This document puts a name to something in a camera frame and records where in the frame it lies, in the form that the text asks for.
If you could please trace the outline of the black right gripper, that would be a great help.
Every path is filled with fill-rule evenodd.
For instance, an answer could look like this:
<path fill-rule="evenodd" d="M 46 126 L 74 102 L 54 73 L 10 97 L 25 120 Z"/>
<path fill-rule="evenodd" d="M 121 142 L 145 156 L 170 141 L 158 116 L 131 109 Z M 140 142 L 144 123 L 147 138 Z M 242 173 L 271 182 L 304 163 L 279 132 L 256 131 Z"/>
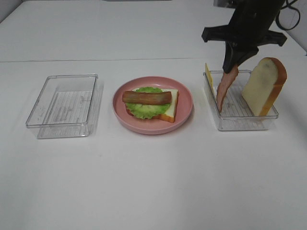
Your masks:
<path fill-rule="evenodd" d="M 224 73 L 255 56 L 258 46 L 284 45 L 287 37 L 270 30 L 284 3 L 284 0 L 240 0 L 227 25 L 204 28 L 201 35 L 204 42 L 225 42 Z M 241 52 L 236 61 L 236 49 L 249 50 Z"/>

